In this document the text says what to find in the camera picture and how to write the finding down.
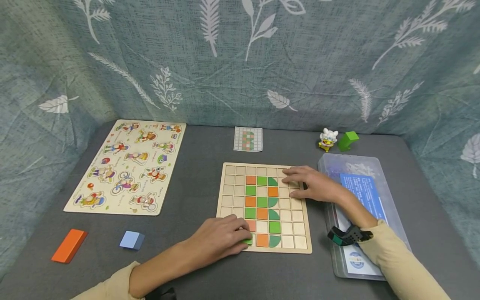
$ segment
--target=blue wooden block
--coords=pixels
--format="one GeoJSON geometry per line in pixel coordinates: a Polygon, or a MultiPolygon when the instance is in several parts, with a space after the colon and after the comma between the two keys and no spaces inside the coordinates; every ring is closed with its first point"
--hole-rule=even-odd
{"type": "Polygon", "coordinates": [[[126,231],[120,242],[120,247],[140,250],[144,242],[145,235],[134,231],[126,231]]]}

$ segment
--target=wooden grid board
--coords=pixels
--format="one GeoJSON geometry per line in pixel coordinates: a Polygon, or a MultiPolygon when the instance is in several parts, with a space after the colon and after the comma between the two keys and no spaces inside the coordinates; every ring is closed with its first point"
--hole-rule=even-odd
{"type": "Polygon", "coordinates": [[[290,166],[223,164],[217,217],[235,214],[250,225],[252,240],[245,251],[312,253],[305,199],[289,194],[303,185],[283,183],[290,166]]]}

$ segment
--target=hand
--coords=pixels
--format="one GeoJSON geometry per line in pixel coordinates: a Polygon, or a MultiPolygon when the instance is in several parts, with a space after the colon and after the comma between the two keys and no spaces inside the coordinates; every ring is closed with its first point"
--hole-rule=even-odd
{"type": "Polygon", "coordinates": [[[325,174],[322,174],[309,166],[291,167],[284,169],[283,172],[288,176],[282,179],[282,182],[291,181],[305,182],[306,190],[292,192],[292,198],[310,198],[317,201],[337,203],[340,199],[353,196],[349,190],[336,183],[325,174]]]}
{"type": "Polygon", "coordinates": [[[247,249],[243,240],[251,239],[250,227],[243,218],[229,215],[207,219],[187,240],[182,242],[192,267],[199,269],[226,256],[247,249]]]}

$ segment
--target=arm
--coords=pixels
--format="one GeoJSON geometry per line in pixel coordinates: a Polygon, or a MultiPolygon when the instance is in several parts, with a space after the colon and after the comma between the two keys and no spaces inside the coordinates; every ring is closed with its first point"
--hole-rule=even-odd
{"type": "Polygon", "coordinates": [[[242,241],[251,238],[249,225],[243,218],[230,215],[208,219],[189,239],[144,264],[132,263],[74,300],[141,299],[175,278],[240,253],[248,247],[242,241]]]}
{"type": "Polygon", "coordinates": [[[349,190],[310,167],[292,167],[283,171],[288,175],[283,182],[305,182],[308,186],[306,190],[293,192],[291,197],[335,203],[353,224],[373,233],[372,239],[359,242],[359,245],[380,268],[400,299],[450,299],[393,230],[383,220],[375,219],[349,190]]]}

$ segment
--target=right hand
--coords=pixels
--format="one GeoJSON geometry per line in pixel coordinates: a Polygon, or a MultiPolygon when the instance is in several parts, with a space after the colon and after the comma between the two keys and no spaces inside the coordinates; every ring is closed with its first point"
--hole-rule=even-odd
{"type": "Polygon", "coordinates": [[[305,182],[306,190],[294,191],[290,194],[292,198],[310,198],[316,201],[337,203],[346,196],[353,196],[349,190],[309,166],[291,167],[284,169],[288,176],[282,182],[291,181],[305,182]]]}

